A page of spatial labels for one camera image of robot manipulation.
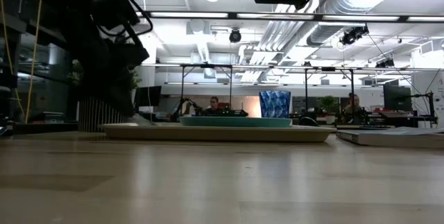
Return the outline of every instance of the ventilation duct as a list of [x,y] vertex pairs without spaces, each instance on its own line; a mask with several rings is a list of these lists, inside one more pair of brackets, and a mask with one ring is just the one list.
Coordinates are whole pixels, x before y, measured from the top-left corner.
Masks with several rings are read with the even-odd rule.
[[[381,2],[383,2],[383,0],[327,0],[316,12],[322,14],[365,14]],[[284,56],[304,60],[308,55],[317,51],[317,48],[312,48],[309,51],[301,53],[299,52],[300,49],[293,50],[294,48],[298,48],[295,47],[295,45],[321,46],[341,30],[342,26],[328,26],[307,22],[300,28],[296,37],[290,42]]]

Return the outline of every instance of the security camera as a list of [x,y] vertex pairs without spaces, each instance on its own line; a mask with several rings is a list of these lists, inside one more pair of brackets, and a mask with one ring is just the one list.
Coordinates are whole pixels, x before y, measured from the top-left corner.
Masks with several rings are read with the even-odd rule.
[[230,34],[230,42],[231,43],[239,43],[242,39],[242,35],[239,32],[239,29],[232,29]]

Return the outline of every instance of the computer monitor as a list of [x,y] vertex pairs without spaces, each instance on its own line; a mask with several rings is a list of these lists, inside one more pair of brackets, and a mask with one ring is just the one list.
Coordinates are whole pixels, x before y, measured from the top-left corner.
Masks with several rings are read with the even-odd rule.
[[384,108],[405,112],[412,111],[410,95],[410,88],[384,85]]
[[162,86],[137,88],[135,95],[136,111],[138,111],[139,107],[141,106],[159,106],[161,91],[162,91]]

